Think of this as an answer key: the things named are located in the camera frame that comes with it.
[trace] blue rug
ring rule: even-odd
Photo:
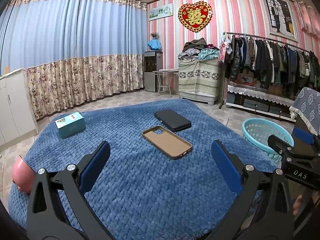
[[[161,125],[154,112],[166,108],[192,122],[191,128],[177,132],[193,145],[192,151],[179,160],[169,159],[141,135]],[[243,163],[261,171],[275,167],[262,151],[187,100],[156,101],[82,115],[87,128],[67,139],[61,139],[52,121],[25,160],[35,171],[42,167],[59,171],[92,153],[102,140],[108,141],[111,156],[85,197],[118,240],[194,239],[215,227],[236,197],[212,159],[211,143],[216,139]],[[71,224],[80,229],[63,192],[60,197]],[[10,215],[24,228],[27,205],[27,196],[13,185]]]

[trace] light blue plastic basket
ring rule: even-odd
[[[274,134],[291,146],[294,144],[292,136],[286,129],[262,118],[245,120],[242,124],[242,133],[247,141],[264,151],[276,164],[280,163],[282,157],[268,146],[268,137]]]

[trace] cardboard box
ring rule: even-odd
[[[79,112],[57,120],[56,125],[62,138],[67,138],[85,129],[84,118]]]

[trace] striped wallpaper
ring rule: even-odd
[[[210,23],[199,33],[185,28],[178,19],[179,8],[186,3],[204,1],[211,5],[213,15]],[[151,32],[159,33],[162,45],[164,67],[178,68],[178,54],[187,41],[204,37],[207,44],[218,46],[224,31],[248,33],[276,40],[285,41],[307,50],[312,50],[319,57],[320,43],[317,38],[302,31],[297,19],[295,7],[291,1],[296,19],[298,42],[270,35],[268,15],[263,0],[160,0],[148,5],[148,10],[173,2],[173,17],[161,18],[148,22],[148,38]]]

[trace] person's hand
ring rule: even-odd
[[[302,195],[297,197],[296,201],[293,204],[293,215],[296,216],[299,213],[299,207],[302,202]]]

